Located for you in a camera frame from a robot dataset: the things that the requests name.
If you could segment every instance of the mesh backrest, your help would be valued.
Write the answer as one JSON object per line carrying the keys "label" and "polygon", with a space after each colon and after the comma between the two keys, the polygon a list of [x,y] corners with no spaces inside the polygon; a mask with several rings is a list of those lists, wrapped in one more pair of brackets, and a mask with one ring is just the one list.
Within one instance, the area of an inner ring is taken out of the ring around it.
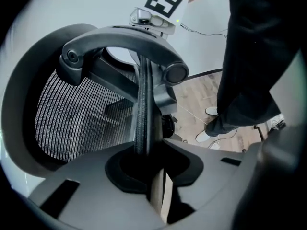
{"label": "mesh backrest", "polygon": [[[134,72],[119,71],[135,82]],[[49,156],[71,161],[129,141],[132,108],[131,101],[88,78],[71,86],[54,71],[38,102],[35,138]]]}

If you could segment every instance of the black pants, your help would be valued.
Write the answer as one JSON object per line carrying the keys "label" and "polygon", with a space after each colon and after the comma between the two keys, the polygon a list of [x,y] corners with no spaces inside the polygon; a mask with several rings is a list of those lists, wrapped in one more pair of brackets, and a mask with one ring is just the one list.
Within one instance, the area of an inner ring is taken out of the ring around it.
{"label": "black pants", "polygon": [[280,113],[269,90],[299,49],[297,37],[290,35],[298,25],[297,15],[294,10],[283,10],[284,1],[230,0],[227,46],[217,94],[219,116],[207,125],[209,136],[260,124]]}

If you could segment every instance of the shoe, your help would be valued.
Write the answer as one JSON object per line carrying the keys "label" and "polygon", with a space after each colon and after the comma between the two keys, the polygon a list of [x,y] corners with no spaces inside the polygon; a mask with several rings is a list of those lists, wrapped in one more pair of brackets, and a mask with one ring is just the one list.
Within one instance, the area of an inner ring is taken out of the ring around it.
{"label": "shoe", "polygon": [[208,135],[206,134],[206,131],[204,130],[204,131],[202,131],[201,133],[199,133],[199,134],[196,136],[195,139],[196,139],[197,142],[204,142],[204,141],[209,140],[210,137],[211,137],[211,136],[208,136]]}
{"label": "shoe", "polygon": [[218,115],[216,106],[211,106],[211,107],[206,108],[205,112],[206,112],[206,114],[212,115],[212,116]]}

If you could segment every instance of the black cable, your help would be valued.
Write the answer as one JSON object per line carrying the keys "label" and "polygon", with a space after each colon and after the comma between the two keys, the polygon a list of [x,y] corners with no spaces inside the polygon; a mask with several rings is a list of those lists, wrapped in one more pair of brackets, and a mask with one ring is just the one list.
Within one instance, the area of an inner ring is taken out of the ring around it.
{"label": "black cable", "polygon": [[192,30],[191,28],[187,27],[187,26],[184,25],[183,23],[181,23],[180,26],[181,26],[182,28],[186,29],[186,30],[189,31],[189,32],[198,33],[198,34],[201,34],[201,35],[204,35],[204,36],[221,35],[221,36],[224,36],[225,38],[227,38],[226,35],[221,34],[221,33],[214,33],[214,34],[200,33],[200,32],[198,32],[198,31]]}
{"label": "black cable", "polygon": [[238,129],[236,129],[235,134],[234,134],[233,136],[231,136],[231,137],[220,138],[220,139],[217,139],[217,140],[213,141],[213,142],[208,146],[208,148],[210,148],[210,146],[211,146],[213,143],[215,143],[215,142],[217,142],[217,141],[219,141],[219,140],[226,140],[226,139],[230,139],[230,138],[234,137],[234,136],[236,135],[237,132],[238,132]]}

